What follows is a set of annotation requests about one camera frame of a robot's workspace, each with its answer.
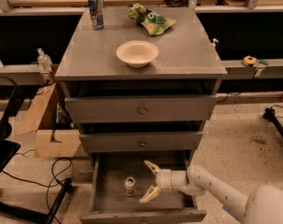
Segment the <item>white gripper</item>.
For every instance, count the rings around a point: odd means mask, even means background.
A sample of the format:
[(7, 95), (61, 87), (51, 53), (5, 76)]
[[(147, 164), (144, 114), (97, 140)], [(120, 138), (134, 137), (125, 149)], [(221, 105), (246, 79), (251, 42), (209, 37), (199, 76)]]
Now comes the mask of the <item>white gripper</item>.
[(185, 171), (173, 171), (170, 169), (160, 169), (151, 161), (144, 161), (150, 171), (156, 175), (158, 187), (150, 186), (145, 195), (139, 200), (140, 203), (148, 203), (158, 197), (161, 190), (181, 190), (189, 185), (189, 180)]

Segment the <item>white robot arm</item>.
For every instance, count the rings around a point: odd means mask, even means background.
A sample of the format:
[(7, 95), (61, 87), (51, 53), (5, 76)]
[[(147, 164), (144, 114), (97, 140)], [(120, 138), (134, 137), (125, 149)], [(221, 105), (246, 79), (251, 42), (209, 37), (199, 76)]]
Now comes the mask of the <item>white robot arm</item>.
[(161, 169), (150, 161), (144, 163), (154, 174), (156, 186), (149, 187), (140, 203), (147, 203), (164, 191), (178, 190), (190, 196), (208, 191), (241, 224), (283, 224), (282, 189), (260, 186), (246, 195), (200, 165), (191, 164), (186, 171), (173, 171)]

